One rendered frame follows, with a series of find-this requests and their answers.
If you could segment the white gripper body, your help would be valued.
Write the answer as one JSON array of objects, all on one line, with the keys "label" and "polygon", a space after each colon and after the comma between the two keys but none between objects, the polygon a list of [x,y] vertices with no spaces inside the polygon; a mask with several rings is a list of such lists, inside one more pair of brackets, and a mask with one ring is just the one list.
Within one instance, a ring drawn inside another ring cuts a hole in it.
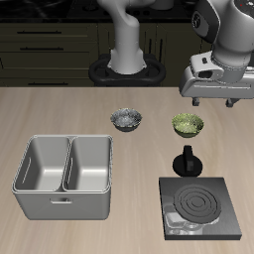
[{"label": "white gripper body", "polygon": [[179,91],[183,97],[252,99],[254,98],[254,66],[247,67],[243,77],[235,83],[196,78],[188,66],[182,75]]}]

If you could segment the round black stove knob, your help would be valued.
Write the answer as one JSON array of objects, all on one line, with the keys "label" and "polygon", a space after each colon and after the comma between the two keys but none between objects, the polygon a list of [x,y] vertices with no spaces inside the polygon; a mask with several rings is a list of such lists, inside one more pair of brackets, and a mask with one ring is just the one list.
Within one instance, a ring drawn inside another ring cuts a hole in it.
[{"label": "round black stove knob", "polygon": [[183,152],[173,160],[173,170],[180,177],[198,177],[202,172],[202,162],[192,152],[191,145],[184,145]]}]

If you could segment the dark grey stove plate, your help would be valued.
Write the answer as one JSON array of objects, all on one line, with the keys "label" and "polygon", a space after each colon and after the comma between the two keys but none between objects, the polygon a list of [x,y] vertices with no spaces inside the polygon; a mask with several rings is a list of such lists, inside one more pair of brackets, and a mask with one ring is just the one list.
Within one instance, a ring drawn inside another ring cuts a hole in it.
[{"label": "dark grey stove plate", "polygon": [[166,240],[240,240],[224,178],[159,178]]}]

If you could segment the green bowl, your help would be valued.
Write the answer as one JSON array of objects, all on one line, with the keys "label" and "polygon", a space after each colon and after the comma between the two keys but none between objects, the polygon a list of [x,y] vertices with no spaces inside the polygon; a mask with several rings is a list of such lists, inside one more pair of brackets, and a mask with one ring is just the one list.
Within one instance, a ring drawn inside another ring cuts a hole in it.
[{"label": "green bowl", "polygon": [[195,114],[181,113],[173,117],[172,125],[183,138],[195,137],[204,127],[204,122]]}]

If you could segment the grey bowl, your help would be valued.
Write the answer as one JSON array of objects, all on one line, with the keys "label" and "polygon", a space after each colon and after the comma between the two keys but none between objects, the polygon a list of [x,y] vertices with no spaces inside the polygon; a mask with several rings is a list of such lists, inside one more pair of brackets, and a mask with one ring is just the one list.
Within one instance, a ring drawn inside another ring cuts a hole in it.
[{"label": "grey bowl", "polygon": [[120,108],[113,112],[110,121],[116,129],[122,132],[131,132],[141,123],[142,115],[133,108]]}]

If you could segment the white two-bin basket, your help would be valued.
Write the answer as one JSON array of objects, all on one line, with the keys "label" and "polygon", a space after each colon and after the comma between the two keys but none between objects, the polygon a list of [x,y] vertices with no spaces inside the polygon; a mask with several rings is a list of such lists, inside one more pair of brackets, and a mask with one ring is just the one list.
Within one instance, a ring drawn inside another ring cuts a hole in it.
[{"label": "white two-bin basket", "polygon": [[31,220],[103,220],[110,212],[113,139],[34,135],[12,183]]}]

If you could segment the dark kitchen cupboards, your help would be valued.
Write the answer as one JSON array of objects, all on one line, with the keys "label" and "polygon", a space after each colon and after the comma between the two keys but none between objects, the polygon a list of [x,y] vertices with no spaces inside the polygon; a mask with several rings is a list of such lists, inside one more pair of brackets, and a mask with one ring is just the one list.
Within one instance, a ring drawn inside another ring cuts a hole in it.
[{"label": "dark kitchen cupboards", "polygon": [[[163,86],[176,86],[191,56],[210,44],[191,28],[198,0],[171,10],[129,8],[140,22],[140,48],[162,63]],[[88,69],[114,48],[109,14],[96,0],[0,0],[0,86],[92,86]]]}]

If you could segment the flat black base plate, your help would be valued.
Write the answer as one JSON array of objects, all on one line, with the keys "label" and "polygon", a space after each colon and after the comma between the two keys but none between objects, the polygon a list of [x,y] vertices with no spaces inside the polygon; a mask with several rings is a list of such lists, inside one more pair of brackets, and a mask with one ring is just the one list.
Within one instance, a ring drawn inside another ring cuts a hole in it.
[{"label": "flat black base plate", "polygon": [[166,77],[165,67],[152,54],[144,54],[147,65],[134,74],[120,74],[108,67],[110,54],[102,54],[89,68],[89,78],[99,87],[149,87],[159,86]]}]

